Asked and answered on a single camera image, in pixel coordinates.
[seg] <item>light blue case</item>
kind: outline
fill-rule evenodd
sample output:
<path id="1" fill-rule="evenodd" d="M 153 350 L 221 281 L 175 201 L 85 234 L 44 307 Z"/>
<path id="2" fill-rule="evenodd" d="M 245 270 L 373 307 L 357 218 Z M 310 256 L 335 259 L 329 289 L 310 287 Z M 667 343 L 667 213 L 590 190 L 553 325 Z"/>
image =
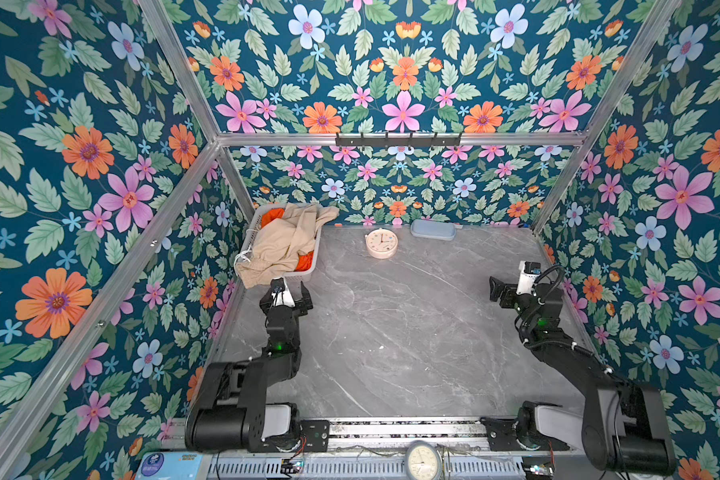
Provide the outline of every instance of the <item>light blue case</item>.
<path id="1" fill-rule="evenodd" d="M 411 235 L 420 236 L 421 238 L 434 238 L 436 240 L 452 240 L 456 237 L 456 226 L 446 224 L 445 222 L 435 222 L 433 220 L 423 220 L 419 218 L 413 220 L 411 224 Z"/>

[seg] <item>floral wallpaper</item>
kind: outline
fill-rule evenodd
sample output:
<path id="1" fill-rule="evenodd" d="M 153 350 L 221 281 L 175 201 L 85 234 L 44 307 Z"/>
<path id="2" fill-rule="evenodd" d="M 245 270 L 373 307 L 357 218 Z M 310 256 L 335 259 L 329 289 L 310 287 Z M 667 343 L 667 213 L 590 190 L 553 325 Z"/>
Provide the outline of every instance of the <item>floral wallpaper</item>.
<path id="1" fill-rule="evenodd" d="M 0 427 L 203 145 L 135 3 L 0 2 Z M 192 396 L 240 220 L 214 166 L 12 479 L 130 480 Z"/>
<path id="2" fill-rule="evenodd" d="M 685 0 L 544 228 L 600 358 L 662 389 L 684 480 L 720 478 L 720 0 Z"/>
<path id="3" fill-rule="evenodd" d="M 581 130 L 653 5 L 164 3 L 219 124 L 241 133 Z"/>

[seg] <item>orange cloth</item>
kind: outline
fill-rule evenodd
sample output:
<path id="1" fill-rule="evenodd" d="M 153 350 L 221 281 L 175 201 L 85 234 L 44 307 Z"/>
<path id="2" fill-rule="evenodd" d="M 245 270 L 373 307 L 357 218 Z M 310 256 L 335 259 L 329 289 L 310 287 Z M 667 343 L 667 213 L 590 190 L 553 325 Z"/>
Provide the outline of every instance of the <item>orange cloth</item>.
<path id="1" fill-rule="evenodd" d="M 269 222 L 275 218 L 282 218 L 282 215 L 286 212 L 283 208 L 273 208 L 264 215 L 262 215 L 262 228 L 267 226 Z"/>

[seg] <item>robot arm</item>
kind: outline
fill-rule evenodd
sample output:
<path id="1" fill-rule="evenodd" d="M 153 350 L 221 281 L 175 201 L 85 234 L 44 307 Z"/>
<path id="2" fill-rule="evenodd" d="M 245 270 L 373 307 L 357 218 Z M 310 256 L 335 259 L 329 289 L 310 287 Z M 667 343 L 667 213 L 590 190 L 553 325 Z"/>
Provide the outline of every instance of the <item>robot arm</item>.
<path id="1" fill-rule="evenodd" d="M 586 456 L 600 470 L 672 475 L 676 459 L 659 390 L 618 376 L 562 331 L 563 292 L 557 288 L 562 267 L 539 270 L 537 263 L 520 264 L 521 280 L 535 275 L 530 289 L 528 282 L 507 284 L 491 277 L 490 299 L 518 312 L 516 328 L 523 345 L 584 395 L 580 444 Z M 555 270 L 556 281 L 540 283 Z M 540 416 L 550 418 L 551 410 L 539 407 L 546 406 L 534 409 L 530 430 L 553 431 L 539 422 Z"/>

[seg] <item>green leaf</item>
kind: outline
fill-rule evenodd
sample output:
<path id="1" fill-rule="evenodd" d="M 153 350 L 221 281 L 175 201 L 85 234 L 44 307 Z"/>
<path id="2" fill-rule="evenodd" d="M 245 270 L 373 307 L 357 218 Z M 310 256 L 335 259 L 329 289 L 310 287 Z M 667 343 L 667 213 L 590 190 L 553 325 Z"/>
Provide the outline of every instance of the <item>green leaf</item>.
<path id="1" fill-rule="evenodd" d="M 0 131 L 0 168 L 5 168 L 14 180 L 21 176 L 21 166 L 24 159 L 21 157 L 21 149 L 16 145 L 16 140 L 9 134 Z"/>

